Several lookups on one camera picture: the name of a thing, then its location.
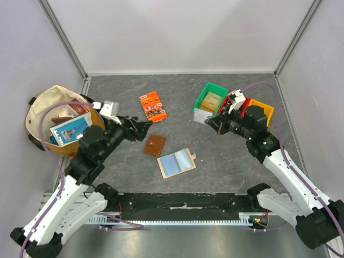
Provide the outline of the white gold VIP card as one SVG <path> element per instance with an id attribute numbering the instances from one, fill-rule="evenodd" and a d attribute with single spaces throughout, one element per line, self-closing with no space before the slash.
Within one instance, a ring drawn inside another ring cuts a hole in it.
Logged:
<path id="1" fill-rule="evenodd" d="M 208 112 L 199 108 L 193 110 L 193 120 L 197 123 L 204 124 L 205 121 L 213 116 L 212 112 Z"/>

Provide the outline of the brown leather card wallet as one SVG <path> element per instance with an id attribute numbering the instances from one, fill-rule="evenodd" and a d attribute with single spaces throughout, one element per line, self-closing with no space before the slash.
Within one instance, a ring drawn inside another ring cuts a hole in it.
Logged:
<path id="1" fill-rule="evenodd" d="M 163 136 L 150 134 L 144 148 L 144 153 L 160 157 L 165 140 Z"/>

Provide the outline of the beige card holder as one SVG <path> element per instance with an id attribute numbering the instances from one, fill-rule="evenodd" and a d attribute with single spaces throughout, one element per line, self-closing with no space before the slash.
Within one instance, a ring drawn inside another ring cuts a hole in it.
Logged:
<path id="1" fill-rule="evenodd" d="M 188 148 L 157 158 L 164 179 L 196 168 L 196 153 L 191 154 Z"/>

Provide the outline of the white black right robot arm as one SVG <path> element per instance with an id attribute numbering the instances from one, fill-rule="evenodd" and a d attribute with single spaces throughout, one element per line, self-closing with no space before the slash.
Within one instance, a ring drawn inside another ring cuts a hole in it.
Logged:
<path id="1" fill-rule="evenodd" d="M 280 141 L 269 132 L 263 108 L 250 106 L 245 115 L 226 107 L 205 123 L 218 134 L 232 132 L 246 139 L 250 154 L 257 158 L 284 185 L 291 199 L 280 196 L 261 183 L 246 198 L 251 211 L 262 208 L 272 211 L 296 230 L 301 241 L 310 249 L 343 237 L 343 201 L 332 201 L 319 190 L 295 165 Z"/>

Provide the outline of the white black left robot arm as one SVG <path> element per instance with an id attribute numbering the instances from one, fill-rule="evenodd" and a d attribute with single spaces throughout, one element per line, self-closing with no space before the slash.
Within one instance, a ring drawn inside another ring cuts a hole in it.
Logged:
<path id="1" fill-rule="evenodd" d="M 122 141 L 143 141 L 152 124 L 125 116 L 118 123 L 110 121 L 106 130 L 97 125 L 86 128 L 76 156 L 62 172 L 61 182 L 48 202 L 30 223 L 11 232 L 10 237 L 21 247 L 19 256 L 57 257 L 67 240 L 89 218 L 104 209 L 116 209 L 118 191 L 106 183 L 97 186 L 73 211 L 70 207 L 93 184 L 104 170 L 105 160 Z"/>

